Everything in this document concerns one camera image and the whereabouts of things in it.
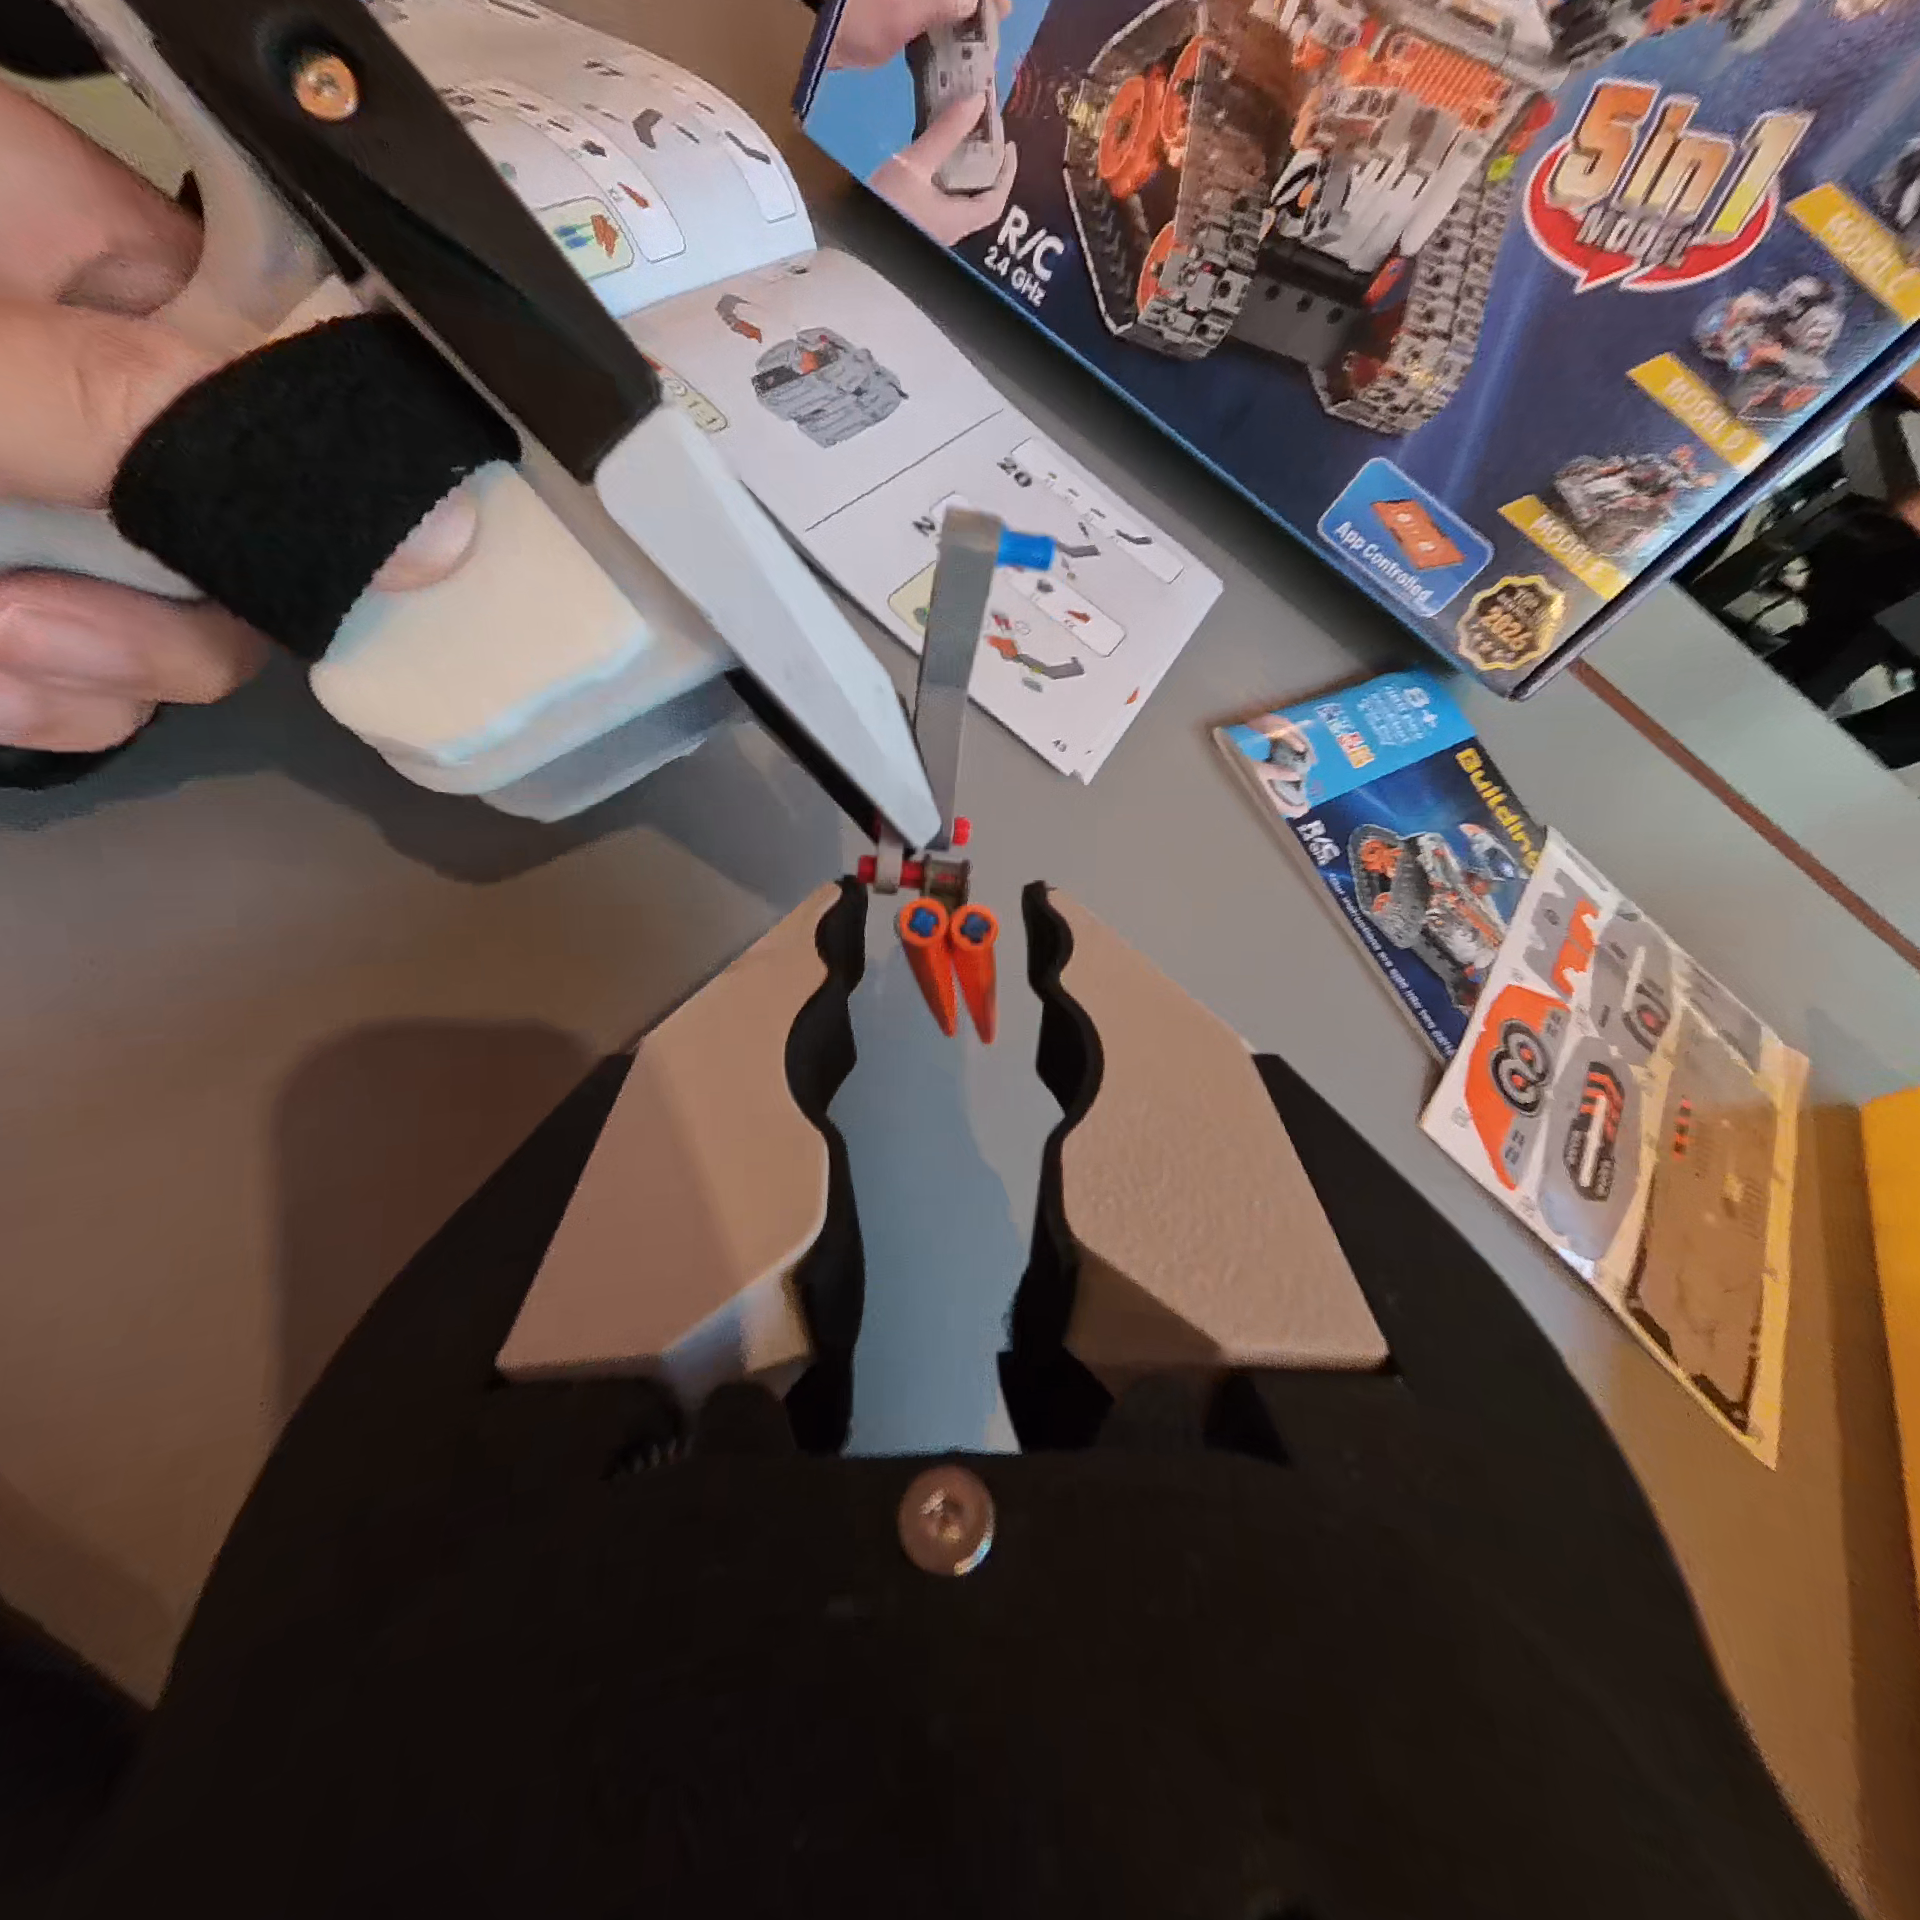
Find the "grey desk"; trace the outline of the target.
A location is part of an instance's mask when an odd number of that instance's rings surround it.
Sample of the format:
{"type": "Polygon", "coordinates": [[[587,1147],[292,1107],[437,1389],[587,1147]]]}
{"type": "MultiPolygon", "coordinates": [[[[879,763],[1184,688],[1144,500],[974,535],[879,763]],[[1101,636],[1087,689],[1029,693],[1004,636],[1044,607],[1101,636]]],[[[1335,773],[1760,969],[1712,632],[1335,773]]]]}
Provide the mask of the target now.
{"type": "MultiPolygon", "coordinates": [[[[1915,1616],[1855,1109],[1915,1084],[1915,971],[1696,763],[1753,695],[1788,796],[1880,780],[1680,591],[1527,703],[1524,801],[1809,1057],[1783,1448],[1765,1469],[1420,1133],[1427,1054],[1212,743],[1400,662],[1398,632],[793,128],[799,4],[561,4],[782,136],[816,227],[909,293],[1222,582],[1083,789],[974,727],[979,880],[1051,880],[1283,1056],[1447,1211],[1612,1425],[1718,1667],[1852,1896],[1915,1916],[1915,1616]]],[[[816,881],[844,825],[759,731],[584,822],[438,799],[271,670],[95,780],[5,797],[5,1596],[137,1695],[296,1397],[584,1070],[816,881]]]]}

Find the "grey angled toy beam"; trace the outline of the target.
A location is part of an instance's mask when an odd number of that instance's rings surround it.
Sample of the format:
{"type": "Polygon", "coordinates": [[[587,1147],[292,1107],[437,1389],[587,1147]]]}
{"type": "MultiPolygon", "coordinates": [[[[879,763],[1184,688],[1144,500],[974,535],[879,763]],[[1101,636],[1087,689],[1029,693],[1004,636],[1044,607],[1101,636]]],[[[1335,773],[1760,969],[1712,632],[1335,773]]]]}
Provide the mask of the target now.
{"type": "Polygon", "coordinates": [[[927,611],[919,654],[919,680],[911,708],[911,735],[935,804],[935,825],[925,831],[876,829],[876,847],[899,844],[909,853],[953,853],[957,844],[957,775],[969,720],[969,683],[979,644],[989,629],[995,573],[1004,566],[1048,572],[1055,542],[1048,535],[1007,529],[988,511],[953,507],[943,511],[927,611]]]}

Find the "blue cover instruction booklet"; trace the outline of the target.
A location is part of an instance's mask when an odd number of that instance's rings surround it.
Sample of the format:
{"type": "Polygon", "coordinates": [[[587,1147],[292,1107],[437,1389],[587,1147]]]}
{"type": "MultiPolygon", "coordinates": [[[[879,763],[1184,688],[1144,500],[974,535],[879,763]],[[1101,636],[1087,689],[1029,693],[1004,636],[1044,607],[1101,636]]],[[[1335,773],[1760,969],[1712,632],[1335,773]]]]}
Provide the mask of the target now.
{"type": "Polygon", "coordinates": [[[1208,735],[1430,1056],[1451,1061],[1548,829],[1448,685],[1398,670],[1208,735]]]}

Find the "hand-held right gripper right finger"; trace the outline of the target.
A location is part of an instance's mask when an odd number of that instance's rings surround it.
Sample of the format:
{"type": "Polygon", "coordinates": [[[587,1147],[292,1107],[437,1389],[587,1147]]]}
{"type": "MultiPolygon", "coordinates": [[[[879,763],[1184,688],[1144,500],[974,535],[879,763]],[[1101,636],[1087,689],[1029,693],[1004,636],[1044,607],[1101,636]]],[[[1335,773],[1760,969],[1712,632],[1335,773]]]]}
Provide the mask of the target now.
{"type": "Polygon", "coordinates": [[[1375,1376],[1388,1341],[1257,1054],[1063,886],[1022,892],[1039,1152],[999,1393],[1025,1453],[1080,1448],[1139,1388],[1375,1376]]]}

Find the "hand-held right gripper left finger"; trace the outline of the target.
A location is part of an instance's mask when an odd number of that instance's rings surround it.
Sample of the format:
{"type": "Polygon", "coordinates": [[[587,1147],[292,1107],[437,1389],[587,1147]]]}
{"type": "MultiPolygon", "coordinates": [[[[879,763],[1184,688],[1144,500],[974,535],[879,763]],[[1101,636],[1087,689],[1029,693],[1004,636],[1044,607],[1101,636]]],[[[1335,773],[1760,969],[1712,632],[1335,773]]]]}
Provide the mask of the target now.
{"type": "Polygon", "coordinates": [[[756,1385],[805,1451],[845,1447],[867,1264],[832,1102],[868,908],[828,881],[637,1037],[504,1377],[644,1377],[685,1413],[756,1385]]]}

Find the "person's left hand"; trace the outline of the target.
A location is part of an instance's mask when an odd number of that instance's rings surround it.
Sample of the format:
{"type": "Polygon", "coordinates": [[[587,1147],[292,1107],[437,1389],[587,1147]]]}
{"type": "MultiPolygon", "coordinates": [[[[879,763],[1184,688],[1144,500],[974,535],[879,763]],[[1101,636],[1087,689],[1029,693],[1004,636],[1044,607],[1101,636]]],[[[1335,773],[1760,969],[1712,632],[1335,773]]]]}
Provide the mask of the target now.
{"type": "Polygon", "coordinates": [[[219,702],[269,643],[317,656],[365,587],[451,575],[476,542],[462,481],[511,437],[399,320],[187,341],[163,312],[198,214],[15,87],[3,161],[5,500],[103,511],[196,587],[5,568],[5,785],[31,785],[219,702]]]}

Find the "open white instruction booklet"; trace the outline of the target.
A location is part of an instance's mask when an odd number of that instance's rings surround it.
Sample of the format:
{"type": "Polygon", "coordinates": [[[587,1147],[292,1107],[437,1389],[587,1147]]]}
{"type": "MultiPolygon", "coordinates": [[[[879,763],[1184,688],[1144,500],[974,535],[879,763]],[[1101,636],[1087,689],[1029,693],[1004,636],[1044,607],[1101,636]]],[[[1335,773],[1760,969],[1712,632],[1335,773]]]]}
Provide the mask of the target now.
{"type": "Polygon", "coordinates": [[[708,80],[540,4],[367,4],[662,395],[851,600],[921,649],[949,510],[1048,537],[1004,566],[972,702],[1091,783],[1221,582],[819,240],[774,135],[708,80]]]}

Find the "blue robot kit box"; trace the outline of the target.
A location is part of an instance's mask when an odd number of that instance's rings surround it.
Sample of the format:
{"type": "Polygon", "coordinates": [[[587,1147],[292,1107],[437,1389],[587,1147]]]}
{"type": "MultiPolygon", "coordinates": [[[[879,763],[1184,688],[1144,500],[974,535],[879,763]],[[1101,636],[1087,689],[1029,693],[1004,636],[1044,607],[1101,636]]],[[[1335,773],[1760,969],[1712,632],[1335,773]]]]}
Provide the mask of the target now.
{"type": "Polygon", "coordinates": [[[811,11],[822,152],[1507,700],[1915,349],[1915,1],[811,11]]]}

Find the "orange grey sticker sheet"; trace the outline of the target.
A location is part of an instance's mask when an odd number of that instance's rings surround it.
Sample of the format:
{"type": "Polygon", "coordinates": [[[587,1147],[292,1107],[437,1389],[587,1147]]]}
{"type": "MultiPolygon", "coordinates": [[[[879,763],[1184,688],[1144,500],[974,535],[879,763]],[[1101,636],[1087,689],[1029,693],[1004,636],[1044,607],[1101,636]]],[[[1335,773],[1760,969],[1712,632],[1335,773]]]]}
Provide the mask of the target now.
{"type": "Polygon", "coordinates": [[[1424,1133],[1777,1464],[1807,1057],[1559,829],[1424,1133]]]}

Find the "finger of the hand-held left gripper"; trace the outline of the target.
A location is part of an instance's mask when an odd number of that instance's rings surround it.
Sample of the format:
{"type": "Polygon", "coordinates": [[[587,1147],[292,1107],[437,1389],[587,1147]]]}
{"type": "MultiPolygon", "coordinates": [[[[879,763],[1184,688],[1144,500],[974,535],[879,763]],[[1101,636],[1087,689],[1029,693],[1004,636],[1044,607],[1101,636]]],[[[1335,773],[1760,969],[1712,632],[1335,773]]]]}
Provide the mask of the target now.
{"type": "Polygon", "coordinates": [[[911,847],[942,827],[895,683],[711,439],[662,401],[598,463],[622,535],[911,847]]]}

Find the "yellow plastic bin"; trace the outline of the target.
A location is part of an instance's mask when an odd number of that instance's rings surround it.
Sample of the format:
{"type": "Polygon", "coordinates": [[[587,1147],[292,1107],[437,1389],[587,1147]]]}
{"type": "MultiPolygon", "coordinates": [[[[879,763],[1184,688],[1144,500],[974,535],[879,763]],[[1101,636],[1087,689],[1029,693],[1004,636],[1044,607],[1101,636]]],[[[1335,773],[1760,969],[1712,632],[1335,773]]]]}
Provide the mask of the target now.
{"type": "Polygon", "coordinates": [[[1917,1555],[1917,1088],[1868,1102],[1861,1137],[1908,1543],[1917,1555]]]}

